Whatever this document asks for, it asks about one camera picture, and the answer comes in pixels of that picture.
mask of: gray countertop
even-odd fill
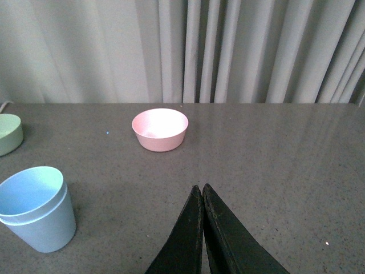
[[[189,119],[173,151],[150,152],[132,131],[132,119],[155,107]],[[364,108],[12,104],[5,113],[22,119],[25,140],[0,157],[0,182],[30,167],[60,169],[78,229],[44,254],[0,223],[0,273],[144,273],[192,185],[205,183],[290,273],[365,273]]]

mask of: green container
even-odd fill
[[[0,156],[12,152],[22,141],[21,119],[14,114],[0,114]]]

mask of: curtain fold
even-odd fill
[[[356,103],[363,0],[2,0],[0,102]]]

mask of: bowl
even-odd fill
[[[144,148],[164,152],[183,142],[188,124],[188,118],[177,110],[154,108],[137,115],[132,128]]]
[[[0,156],[12,152],[22,141],[21,119],[14,114],[0,114]]]

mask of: cup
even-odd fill
[[[39,252],[64,247],[76,222],[62,173],[33,167],[6,179],[0,184],[0,221]]]

